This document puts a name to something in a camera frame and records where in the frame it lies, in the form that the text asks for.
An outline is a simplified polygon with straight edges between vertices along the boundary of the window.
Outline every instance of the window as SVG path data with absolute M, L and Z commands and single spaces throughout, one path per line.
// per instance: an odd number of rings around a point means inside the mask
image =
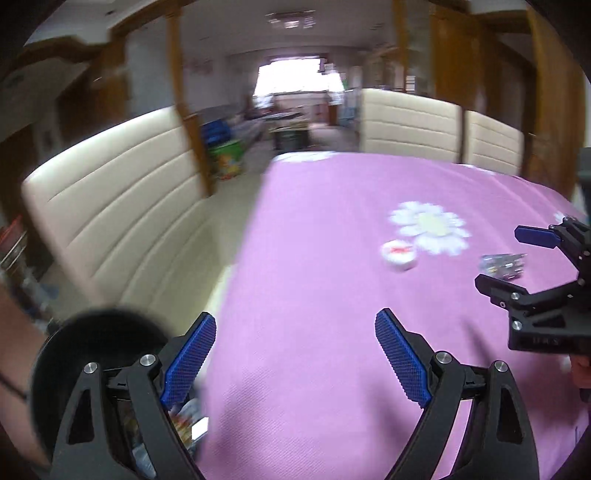
M 277 60 L 259 68 L 255 97 L 288 92 L 342 92 L 338 73 L 318 73 L 320 59 Z

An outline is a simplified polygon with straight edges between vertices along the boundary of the pink tablecloth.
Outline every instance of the pink tablecloth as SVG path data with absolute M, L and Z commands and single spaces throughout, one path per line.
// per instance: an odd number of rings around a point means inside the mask
M 523 252 L 517 283 L 530 292 L 575 279 L 557 249 L 521 245 L 513 234 L 564 214 L 580 215 L 545 187 L 463 165 L 280 157 L 219 318 L 200 461 L 208 480 L 383 479 L 421 414 L 375 338 L 384 307 L 435 351 L 472 365 L 509 363 L 541 478 L 549 478 L 586 428 L 586 407 L 564 358 L 508 350 L 506 312 L 476 291 L 474 278 L 481 255 Z M 380 246 L 393 239 L 417 244 L 415 268 L 399 273 L 382 260 Z M 462 402 L 436 478 L 452 467 L 468 409 Z

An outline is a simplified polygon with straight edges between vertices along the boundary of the ceiling light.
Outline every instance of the ceiling light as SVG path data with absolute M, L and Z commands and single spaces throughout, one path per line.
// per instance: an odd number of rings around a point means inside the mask
M 265 15 L 267 21 L 278 28 L 312 28 L 316 24 L 314 19 L 314 10 L 305 10 L 303 12 L 286 12 Z
M 314 17 L 304 18 L 304 28 L 312 28 L 314 25 L 316 25 L 316 20 L 314 20 Z

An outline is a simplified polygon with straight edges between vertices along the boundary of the white chair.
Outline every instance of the white chair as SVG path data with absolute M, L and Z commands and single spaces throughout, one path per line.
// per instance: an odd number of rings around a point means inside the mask
M 523 133 L 477 112 L 466 112 L 465 132 L 465 164 L 519 175 Z
M 22 192 L 91 305 L 143 310 L 179 335 L 217 307 L 227 277 L 196 165 L 170 107 L 74 145 L 36 169 Z
M 457 162 L 462 109 L 407 93 L 365 89 L 361 151 Z

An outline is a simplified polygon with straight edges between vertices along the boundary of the blue container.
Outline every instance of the blue container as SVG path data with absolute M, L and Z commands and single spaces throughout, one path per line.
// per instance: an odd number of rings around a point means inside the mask
M 217 147 L 232 139 L 232 130 L 225 120 L 215 120 L 205 124 L 201 132 L 207 148 Z

